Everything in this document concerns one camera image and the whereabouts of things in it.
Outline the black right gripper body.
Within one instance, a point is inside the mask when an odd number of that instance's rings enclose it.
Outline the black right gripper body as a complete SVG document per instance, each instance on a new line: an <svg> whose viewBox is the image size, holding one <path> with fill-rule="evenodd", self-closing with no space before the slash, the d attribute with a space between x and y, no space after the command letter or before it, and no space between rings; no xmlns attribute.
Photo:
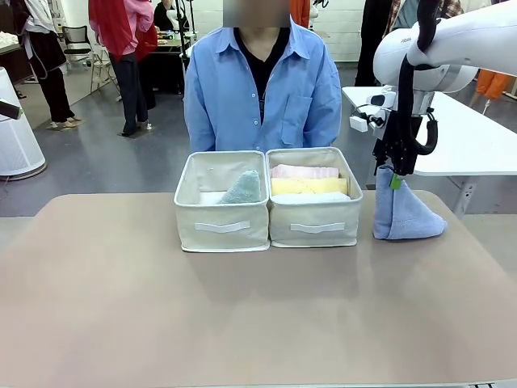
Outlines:
<svg viewBox="0 0 517 388"><path fill-rule="evenodd" d="M377 140L377 145L384 148L395 148L404 146L401 134L399 133L399 117L390 116L383 127L384 134Z"/></svg>

